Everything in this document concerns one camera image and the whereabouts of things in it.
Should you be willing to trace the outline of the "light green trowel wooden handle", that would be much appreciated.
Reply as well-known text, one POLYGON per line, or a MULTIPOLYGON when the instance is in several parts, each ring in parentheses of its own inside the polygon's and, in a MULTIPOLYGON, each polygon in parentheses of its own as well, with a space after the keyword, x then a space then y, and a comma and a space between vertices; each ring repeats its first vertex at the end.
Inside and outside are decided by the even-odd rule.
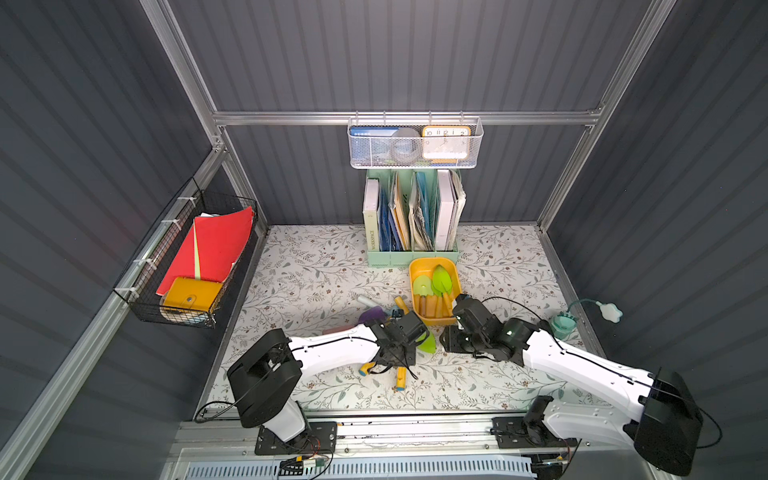
POLYGON ((414 308, 418 315, 427 315, 427 300, 433 295, 432 281, 427 275, 419 275, 412 283, 414 308))

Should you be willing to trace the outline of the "bright green shovel yellow handle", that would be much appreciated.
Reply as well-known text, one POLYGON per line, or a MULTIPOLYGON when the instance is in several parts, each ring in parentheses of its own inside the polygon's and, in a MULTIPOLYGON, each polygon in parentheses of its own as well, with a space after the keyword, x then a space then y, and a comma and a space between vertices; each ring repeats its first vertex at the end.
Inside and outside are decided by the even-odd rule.
POLYGON ((453 315, 453 283, 448 270, 442 265, 437 265, 432 272, 432 290, 441 299, 443 306, 442 316, 451 317, 453 315))

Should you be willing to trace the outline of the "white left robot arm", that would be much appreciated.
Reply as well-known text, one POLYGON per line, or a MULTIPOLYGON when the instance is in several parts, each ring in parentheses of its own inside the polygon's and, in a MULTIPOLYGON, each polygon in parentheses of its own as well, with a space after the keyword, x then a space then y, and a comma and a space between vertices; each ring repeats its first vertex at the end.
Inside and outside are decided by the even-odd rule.
POLYGON ((266 332, 227 370, 234 407, 242 427, 264 427, 290 442, 308 431, 294 399, 299 382, 336 368, 372 363, 384 369, 410 369, 415 351, 430 331, 413 312, 314 337, 266 332))

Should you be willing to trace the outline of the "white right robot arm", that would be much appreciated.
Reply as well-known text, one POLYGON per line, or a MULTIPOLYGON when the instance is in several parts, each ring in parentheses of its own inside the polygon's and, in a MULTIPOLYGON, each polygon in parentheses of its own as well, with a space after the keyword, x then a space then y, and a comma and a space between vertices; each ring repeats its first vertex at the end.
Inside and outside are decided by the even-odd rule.
POLYGON ((524 417, 532 443, 596 440, 631 447, 669 474, 691 473, 704 412, 678 372, 651 373, 612 362, 558 340, 545 320, 501 321, 466 294, 448 306, 456 322, 440 336, 446 351, 539 370, 604 401, 589 407, 537 396, 524 417))

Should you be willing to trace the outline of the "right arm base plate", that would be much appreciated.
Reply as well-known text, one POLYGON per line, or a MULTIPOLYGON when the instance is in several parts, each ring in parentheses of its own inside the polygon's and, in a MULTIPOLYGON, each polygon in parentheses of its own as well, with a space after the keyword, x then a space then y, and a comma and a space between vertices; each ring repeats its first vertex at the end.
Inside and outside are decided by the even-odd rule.
POLYGON ((556 437, 543 426, 529 428, 522 416, 494 417, 489 432, 499 449, 569 449, 579 442, 576 438, 556 437))

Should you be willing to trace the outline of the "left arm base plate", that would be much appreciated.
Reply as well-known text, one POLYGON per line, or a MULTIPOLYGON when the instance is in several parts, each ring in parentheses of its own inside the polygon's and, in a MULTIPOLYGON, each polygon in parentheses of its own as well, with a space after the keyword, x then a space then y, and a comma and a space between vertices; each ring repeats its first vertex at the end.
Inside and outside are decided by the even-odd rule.
POLYGON ((281 440, 272 431, 261 426, 254 454, 257 456, 330 455, 335 452, 337 439, 338 424, 332 421, 310 421, 302 433, 288 441, 281 440))

